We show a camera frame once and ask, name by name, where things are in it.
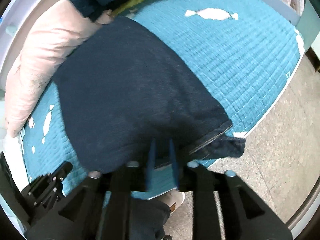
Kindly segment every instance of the white sneaker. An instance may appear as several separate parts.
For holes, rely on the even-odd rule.
[[[157,197],[156,199],[167,204],[170,207],[171,213],[177,210],[184,202],[186,195],[175,188]]]

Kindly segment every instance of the blue quilted mattress pad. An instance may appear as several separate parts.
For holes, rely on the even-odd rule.
[[[186,12],[218,8],[238,19],[204,19]],[[261,0],[146,0],[127,10],[130,17],[173,49],[216,98],[234,132],[248,132],[281,93],[296,68],[300,53],[297,33]],[[51,117],[44,135],[44,122]],[[30,180],[53,172],[63,161],[73,164],[63,181],[68,194],[87,175],[64,130],[57,87],[51,83],[25,126],[24,161]],[[200,161],[209,167],[215,160]],[[154,170],[152,190],[133,196],[148,199],[174,188],[171,166]]]

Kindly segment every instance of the gray tiled floor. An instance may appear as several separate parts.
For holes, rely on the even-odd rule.
[[[218,160],[210,169],[232,169],[287,222],[320,173],[320,75],[304,57],[275,107],[247,137],[239,159]],[[172,214],[165,231],[192,239],[192,194]]]

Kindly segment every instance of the pink cushion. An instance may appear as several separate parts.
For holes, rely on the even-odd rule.
[[[101,24],[110,21],[105,14],[99,23],[92,23],[69,0],[58,1],[36,20],[7,77],[5,116],[9,135],[14,137],[21,130],[66,57]]]

